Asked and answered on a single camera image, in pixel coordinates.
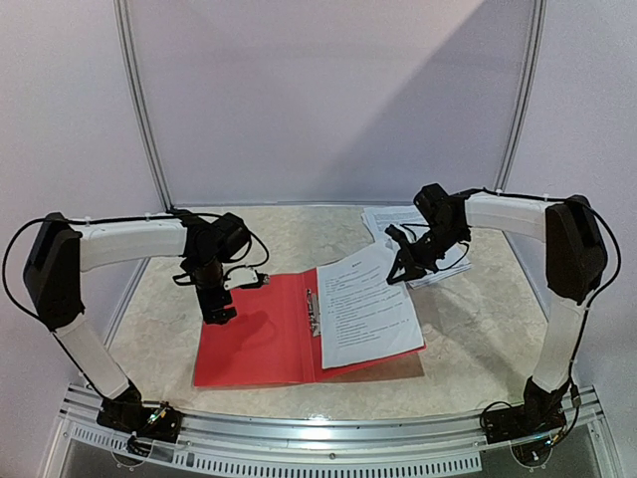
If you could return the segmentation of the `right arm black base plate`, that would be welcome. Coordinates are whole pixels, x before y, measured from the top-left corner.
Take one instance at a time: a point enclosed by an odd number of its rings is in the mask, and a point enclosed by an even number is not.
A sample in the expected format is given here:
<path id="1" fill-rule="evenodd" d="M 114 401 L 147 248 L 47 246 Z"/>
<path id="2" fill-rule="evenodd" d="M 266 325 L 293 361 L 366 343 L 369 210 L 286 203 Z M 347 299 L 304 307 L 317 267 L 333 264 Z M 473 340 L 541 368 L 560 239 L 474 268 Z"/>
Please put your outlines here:
<path id="1" fill-rule="evenodd" d="M 559 408 L 556 413 L 535 423 L 524 413 L 524 407 L 518 405 L 498 409 L 487 407 L 480 414 L 479 423 L 487 442 L 494 444 L 544 436 L 550 431 L 565 427 L 566 418 Z"/>

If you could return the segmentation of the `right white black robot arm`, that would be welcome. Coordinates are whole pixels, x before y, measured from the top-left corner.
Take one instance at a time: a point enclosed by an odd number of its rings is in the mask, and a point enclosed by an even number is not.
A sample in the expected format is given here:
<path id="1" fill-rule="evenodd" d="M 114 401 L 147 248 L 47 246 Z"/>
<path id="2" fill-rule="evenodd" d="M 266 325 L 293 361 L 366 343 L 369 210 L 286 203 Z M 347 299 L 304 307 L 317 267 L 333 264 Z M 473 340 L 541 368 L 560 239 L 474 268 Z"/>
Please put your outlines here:
<path id="1" fill-rule="evenodd" d="M 544 245 L 545 280 L 551 293 L 548 327 L 538 362 L 524 391 L 515 426 L 535 434 L 551 421 L 572 382 L 585 323 L 608 264 L 600 219 L 582 195 L 566 198 L 468 189 L 450 194 L 438 184 L 421 188 L 414 205 L 425 232 L 410 240 L 395 225 L 385 232 L 398 246 L 386 281 L 410 282 L 439 272 L 447 251 L 469 243 L 476 228 L 535 239 Z"/>

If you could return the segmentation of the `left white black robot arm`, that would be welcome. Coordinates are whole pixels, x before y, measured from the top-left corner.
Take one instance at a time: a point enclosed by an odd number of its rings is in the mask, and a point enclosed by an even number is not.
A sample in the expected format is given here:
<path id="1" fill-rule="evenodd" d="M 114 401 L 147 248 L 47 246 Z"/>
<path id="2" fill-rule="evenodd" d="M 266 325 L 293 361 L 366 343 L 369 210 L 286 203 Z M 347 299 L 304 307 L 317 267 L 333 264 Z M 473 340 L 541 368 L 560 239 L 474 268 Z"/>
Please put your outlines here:
<path id="1" fill-rule="evenodd" d="M 137 432 L 147 424 L 147 410 L 85 317 L 82 274 L 122 262 L 178 257 L 182 272 L 174 283 L 194 287 L 205 324 L 225 325 L 237 314 L 232 290 L 259 288 L 268 281 L 236 257 L 251 242 L 251 231 L 232 213 L 173 209 L 96 221 L 51 213 L 34 241 L 23 280 L 37 319 L 100 397 L 110 401 L 110 417 L 125 431 Z"/>

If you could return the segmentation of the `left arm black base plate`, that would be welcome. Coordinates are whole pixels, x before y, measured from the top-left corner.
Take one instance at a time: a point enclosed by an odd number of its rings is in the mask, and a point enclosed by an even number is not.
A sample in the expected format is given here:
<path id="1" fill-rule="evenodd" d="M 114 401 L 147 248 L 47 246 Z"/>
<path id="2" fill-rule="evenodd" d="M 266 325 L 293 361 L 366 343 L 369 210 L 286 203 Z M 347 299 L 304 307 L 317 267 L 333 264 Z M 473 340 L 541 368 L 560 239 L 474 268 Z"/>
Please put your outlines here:
<path id="1" fill-rule="evenodd" d="M 105 398 L 97 416 L 97 424 L 122 433 L 134 434 L 167 443 L 176 443 L 183 413 L 168 402 L 144 405 L 140 395 Z"/>

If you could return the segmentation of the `red file folder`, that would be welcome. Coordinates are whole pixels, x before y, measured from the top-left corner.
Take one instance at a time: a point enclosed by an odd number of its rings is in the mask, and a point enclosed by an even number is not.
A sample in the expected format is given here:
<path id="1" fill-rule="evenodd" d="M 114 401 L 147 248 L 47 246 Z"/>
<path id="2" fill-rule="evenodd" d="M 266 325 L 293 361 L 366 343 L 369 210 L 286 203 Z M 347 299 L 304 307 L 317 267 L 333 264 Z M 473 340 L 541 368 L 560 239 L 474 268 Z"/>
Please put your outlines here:
<path id="1" fill-rule="evenodd" d="M 340 367 L 322 366 L 321 339 L 310 325 L 309 293 L 318 291 L 317 271 L 279 274 L 260 289 L 235 289 L 237 316 L 226 325 L 204 325 L 194 366 L 197 388 L 265 386 L 332 381 L 394 359 L 407 352 Z"/>

